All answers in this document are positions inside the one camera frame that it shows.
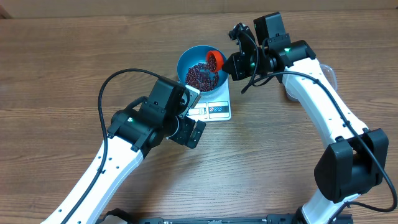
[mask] blue bowl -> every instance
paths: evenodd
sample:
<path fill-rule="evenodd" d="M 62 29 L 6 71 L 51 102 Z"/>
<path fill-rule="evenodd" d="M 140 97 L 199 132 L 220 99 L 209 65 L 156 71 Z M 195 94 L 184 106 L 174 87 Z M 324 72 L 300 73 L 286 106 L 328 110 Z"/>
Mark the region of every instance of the blue bowl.
<path fill-rule="evenodd" d="M 187 77 L 188 69 L 192 68 L 193 66 L 197 65 L 198 63 L 206 63 L 206 54 L 207 54 L 207 52 L 209 52 L 211 50 L 219 51 L 218 49 L 216 49 L 212 46 L 207 46 L 207 45 L 195 46 L 195 47 L 192 47 L 192 48 L 188 49 L 187 51 L 185 51 L 181 55 L 181 57 L 177 63 L 178 79 L 182 83 L 186 84 L 185 78 Z M 226 61 L 225 55 L 222 52 L 220 52 L 220 53 L 222 54 L 224 62 L 225 62 Z M 208 95 L 215 93 L 220 88 L 220 86 L 222 86 L 228 79 L 228 74 L 222 70 L 218 71 L 218 76 L 220 79 L 218 80 L 218 84 L 217 84 L 216 88 L 211 91 L 202 92 L 203 96 L 208 96 Z"/>

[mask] red beans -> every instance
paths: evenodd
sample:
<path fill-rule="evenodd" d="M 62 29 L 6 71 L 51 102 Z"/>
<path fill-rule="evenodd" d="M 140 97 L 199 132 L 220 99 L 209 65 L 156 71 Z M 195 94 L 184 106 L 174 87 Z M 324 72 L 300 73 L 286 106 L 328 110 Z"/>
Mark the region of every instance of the red beans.
<path fill-rule="evenodd" d="M 214 76 L 211 78 L 210 72 L 203 70 L 216 70 L 216 59 L 213 55 L 210 56 L 207 63 L 199 63 L 192 68 L 189 68 L 185 83 L 200 91 L 214 90 L 218 84 L 218 80 L 220 79 L 218 72 L 214 72 Z"/>

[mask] tabletop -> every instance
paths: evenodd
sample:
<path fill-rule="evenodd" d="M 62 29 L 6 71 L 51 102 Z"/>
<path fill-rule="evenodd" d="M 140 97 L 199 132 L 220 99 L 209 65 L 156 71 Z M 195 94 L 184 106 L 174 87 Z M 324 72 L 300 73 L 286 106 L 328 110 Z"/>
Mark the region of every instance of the tabletop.
<path fill-rule="evenodd" d="M 0 20 L 0 223 L 38 223 L 68 195 L 100 148 L 97 97 L 104 80 L 143 68 L 176 80 L 195 45 L 238 51 L 227 32 L 270 12 Z M 389 136 L 386 171 L 398 184 L 398 11 L 282 12 L 292 41 L 306 40 L 334 68 L 338 94 L 370 129 Z M 155 78 L 127 73 L 105 89 L 104 117 Z M 299 103 L 276 80 L 240 91 L 232 119 L 208 123 L 195 149 L 164 140 L 124 181 L 105 212 L 136 217 L 258 217 L 294 213 L 317 188 L 324 148 Z M 358 199 L 389 207 L 385 182 Z M 353 206 L 356 223 L 395 223 L 398 212 Z"/>

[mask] white scale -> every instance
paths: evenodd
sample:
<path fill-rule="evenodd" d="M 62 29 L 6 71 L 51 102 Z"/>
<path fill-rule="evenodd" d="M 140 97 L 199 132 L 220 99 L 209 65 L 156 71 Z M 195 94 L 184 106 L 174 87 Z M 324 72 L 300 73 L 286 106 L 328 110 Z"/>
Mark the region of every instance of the white scale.
<path fill-rule="evenodd" d="M 203 122 L 230 120 L 232 115 L 228 79 L 214 93 L 202 93 L 196 107 L 188 111 L 188 117 Z"/>

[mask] clear plastic container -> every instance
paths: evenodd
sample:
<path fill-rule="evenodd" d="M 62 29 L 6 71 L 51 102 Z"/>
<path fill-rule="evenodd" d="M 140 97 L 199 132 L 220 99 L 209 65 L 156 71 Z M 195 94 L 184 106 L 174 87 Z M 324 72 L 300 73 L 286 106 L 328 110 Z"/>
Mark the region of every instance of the clear plastic container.
<path fill-rule="evenodd" d="M 325 75 L 326 79 L 329 81 L 330 85 L 337 91 L 338 85 L 337 85 L 337 79 L 336 79 L 336 74 L 335 71 L 329 66 L 329 65 L 324 65 L 320 64 L 321 69 L 323 74 Z M 287 98 L 292 100 L 292 101 L 298 101 L 298 99 L 294 98 L 293 96 L 290 96 L 288 92 L 286 92 Z"/>

